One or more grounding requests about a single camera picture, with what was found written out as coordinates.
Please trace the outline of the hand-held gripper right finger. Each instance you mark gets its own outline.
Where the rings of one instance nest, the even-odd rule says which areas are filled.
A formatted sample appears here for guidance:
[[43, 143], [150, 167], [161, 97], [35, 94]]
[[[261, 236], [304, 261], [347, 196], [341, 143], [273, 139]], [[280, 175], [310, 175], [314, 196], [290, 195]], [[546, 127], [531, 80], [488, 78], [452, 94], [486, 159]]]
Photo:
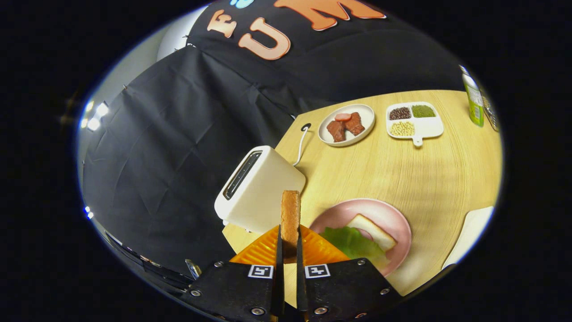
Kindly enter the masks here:
[[403, 297], [367, 258], [308, 264], [307, 238], [298, 228], [297, 308], [307, 322], [365, 322], [402, 303]]

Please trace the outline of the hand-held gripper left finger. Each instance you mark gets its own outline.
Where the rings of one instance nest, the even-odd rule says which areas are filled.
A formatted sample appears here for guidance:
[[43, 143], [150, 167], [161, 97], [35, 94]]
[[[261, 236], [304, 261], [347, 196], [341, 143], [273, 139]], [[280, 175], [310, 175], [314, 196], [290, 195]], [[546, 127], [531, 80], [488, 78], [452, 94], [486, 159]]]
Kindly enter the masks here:
[[[262, 240], [270, 263], [246, 259]], [[284, 312], [281, 226], [260, 236], [228, 261], [214, 261], [187, 287], [181, 301], [196, 312], [223, 322], [276, 322]]]

